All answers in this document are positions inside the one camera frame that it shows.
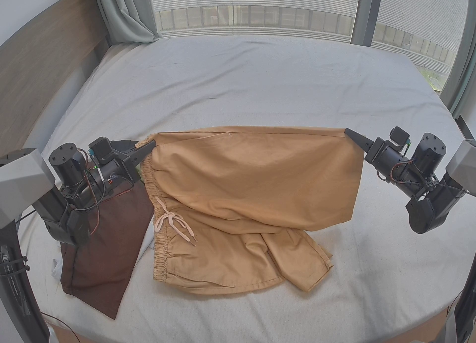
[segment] brown fabric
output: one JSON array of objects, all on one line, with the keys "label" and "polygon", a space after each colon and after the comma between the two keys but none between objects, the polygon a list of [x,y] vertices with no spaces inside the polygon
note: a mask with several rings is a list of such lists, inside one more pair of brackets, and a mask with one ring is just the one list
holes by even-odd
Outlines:
[{"label": "brown fabric", "polygon": [[328,254],[303,230],[352,217],[364,155],[343,129],[227,126],[158,133],[138,146],[152,139],[141,166],[154,222],[164,214],[158,197],[197,239],[165,220],[155,233],[156,280],[225,294],[284,279],[309,291],[327,274]]},{"label": "brown fabric", "polygon": [[[117,193],[128,186],[119,186]],[[86,245],[77,249],[61,244],[61,285],[65,293],[116,319],[154,208],[137,182],[132,191],[101,203],[99,211],[99,227]],[[92,230],[96,211],[88,217]]]}]

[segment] headboard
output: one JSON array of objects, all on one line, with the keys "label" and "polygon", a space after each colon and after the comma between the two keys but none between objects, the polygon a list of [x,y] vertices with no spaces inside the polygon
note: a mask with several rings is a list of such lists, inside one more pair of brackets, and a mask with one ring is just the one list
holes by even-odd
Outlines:
[{"label": "headboard", "polygon": [[107,33],[96,0],[60,0],[0,46],[0,156],[23,147],[48,102]]}]

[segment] cylindrical motor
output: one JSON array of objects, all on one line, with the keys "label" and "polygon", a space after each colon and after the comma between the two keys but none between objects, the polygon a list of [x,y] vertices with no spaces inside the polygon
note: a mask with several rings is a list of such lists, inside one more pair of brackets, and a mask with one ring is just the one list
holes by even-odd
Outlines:
[{"label": "cylindrical motor", "polygon": [[84,178],[86,160],[73,143],[53,150],[48,161],[66,187],[73,187]]},{"label": "cylindrical motor", "polygon": [[441,139],[431,133],[425,133],[413,153],[413,165],[423,177],[435,172],[446,153],[446,146]]}]

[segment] white bed sheet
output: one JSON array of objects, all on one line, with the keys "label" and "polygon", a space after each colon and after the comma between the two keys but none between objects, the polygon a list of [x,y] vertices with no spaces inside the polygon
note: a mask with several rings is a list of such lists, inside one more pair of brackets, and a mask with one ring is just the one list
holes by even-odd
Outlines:
[{"label": "white bed sheet", "polygon": [[[185,37],[112,47],[47,144],[86,147],[100,136],[142,139],[158,131],[221,125],[350,127],[375,139],[398,125],[424,132],[447,155],[463,137],[449,112],[400,54],[291,37]],[[418,235],[408,198],[364,163],[352,220],[310,233],[335,265],[310,293],[290,283],[231,296],[198,296],[152,279],[148,249],[115,321],[62,292],[58,252],[41,219],[21,233],[42,311],[98,342],[377,342],[441,311],[464,285],[476,250],[476,199]]]}]

